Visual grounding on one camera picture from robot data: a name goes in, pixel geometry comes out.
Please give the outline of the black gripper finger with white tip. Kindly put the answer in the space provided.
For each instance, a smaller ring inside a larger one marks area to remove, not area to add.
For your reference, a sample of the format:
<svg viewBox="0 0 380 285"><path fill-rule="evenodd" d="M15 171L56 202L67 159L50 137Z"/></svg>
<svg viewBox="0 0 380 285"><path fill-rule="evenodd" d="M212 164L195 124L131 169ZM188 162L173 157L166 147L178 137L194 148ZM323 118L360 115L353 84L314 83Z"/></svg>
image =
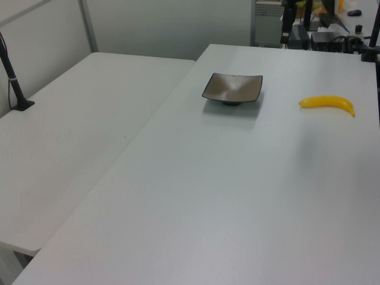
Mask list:
<svg viewBox="0 0 380 285"><path fill-rule="evenodd" d="M281 28L281 44L287 44L294 23L294 6L286 6L283 12L282 28Z"/></svg>

